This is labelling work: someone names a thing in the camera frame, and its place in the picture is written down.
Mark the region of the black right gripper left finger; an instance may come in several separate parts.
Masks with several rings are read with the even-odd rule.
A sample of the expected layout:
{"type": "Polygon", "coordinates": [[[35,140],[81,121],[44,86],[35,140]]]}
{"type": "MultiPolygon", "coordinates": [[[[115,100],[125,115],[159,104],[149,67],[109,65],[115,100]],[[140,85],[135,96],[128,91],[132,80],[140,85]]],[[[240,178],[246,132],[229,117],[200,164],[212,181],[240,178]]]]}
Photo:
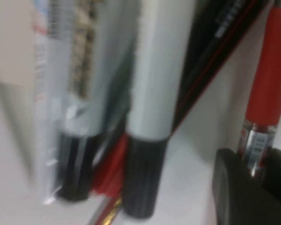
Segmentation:
{"type": "Polygon", "coordinates": [[[281,225],[281,202],[249,175],[230,149],[217,150],[212,193],[219,225],[281,225]]]}

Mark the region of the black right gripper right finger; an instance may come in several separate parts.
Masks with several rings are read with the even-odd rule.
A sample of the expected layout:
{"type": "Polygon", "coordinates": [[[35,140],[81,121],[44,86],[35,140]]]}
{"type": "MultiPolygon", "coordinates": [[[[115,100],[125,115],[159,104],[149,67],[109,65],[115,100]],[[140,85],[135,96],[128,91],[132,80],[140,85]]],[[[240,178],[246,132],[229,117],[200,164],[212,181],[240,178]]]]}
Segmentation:
{"type": "Polygon", "coordinates": [[[281,202],[281,150],[273,149],[267,159],[263,187],[281,202]]]}

